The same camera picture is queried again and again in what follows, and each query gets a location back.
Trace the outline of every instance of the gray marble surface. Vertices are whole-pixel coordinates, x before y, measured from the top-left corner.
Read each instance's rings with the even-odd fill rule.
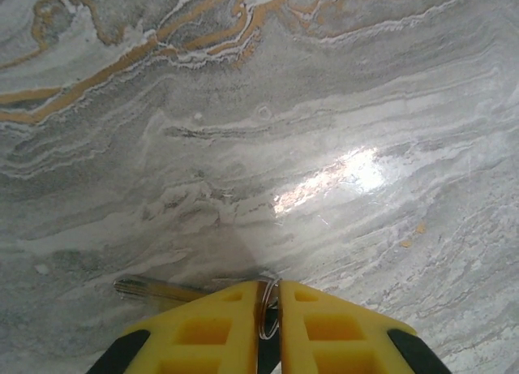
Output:
[[[294,279],[519,372],[519,0],[0,0],[0,372],[111,282]]]

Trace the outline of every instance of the black rubber edge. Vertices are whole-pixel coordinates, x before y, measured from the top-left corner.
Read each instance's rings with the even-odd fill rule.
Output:
[[[149,335],[149,331],[140,329],[120,337],[108,347],[87,374],[123,374]]]
[[[400,329],[390,329],[388,336],[415,374],[451,374],[425,342]]]

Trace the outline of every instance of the yellow object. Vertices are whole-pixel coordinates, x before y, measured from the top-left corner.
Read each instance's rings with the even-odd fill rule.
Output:
[[[259,287],[240,283],[132,325],[124,334],[151,334],[125,374],[255,373]]]
[[[413,374],[387,335],[416,331],[297,282],[280,282],[284,374]]]
[[[269,313],[280,321],[279,339],[266,345],[276,296],[277,312]],[[407,324],[297,282],[244,282],[132,325],[88,374],[255,374],[280,356],[285,374],[450,373],[415,335]]]

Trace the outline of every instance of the yellow plastic piece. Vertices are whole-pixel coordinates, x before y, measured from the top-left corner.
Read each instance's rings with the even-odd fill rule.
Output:
[[[387,335],[407,324],[297,282],[280,282],[284,374],[414,374]]]
[[[256,373],[259,293],[240,283],[132,325],[151,335],[125,374]]]

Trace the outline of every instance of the key ring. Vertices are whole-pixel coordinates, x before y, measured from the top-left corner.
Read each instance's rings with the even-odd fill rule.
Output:
[[[269,308],[275,308],[277,306],[278,297],[276,296],[275,300],[273,302],[271,302],[271,295],[272,295],[272,291],[274,290],[274,288],[279,287],[280,280],[281,280],[280,278],[273,279],[273,278],[268,278],[268,277],[260,279],[261,282],[267,283],[267,285],[265,286],[265,290],[263,292],[263,297],[261,298],[261,303],[259,304],[260,306],[259,306],[258,334],[259,334],[259,338],[262,340],[271,339],[276,334],[276,331],[279,328],[279,320],[278,320],[277,316],[276,316],[276,319],[274,320],[274,323],[268,330],[268,332],[266,332],[266,330],[265,330],[265,321],[266,321],[266,317],[267,317],[267,310]]]

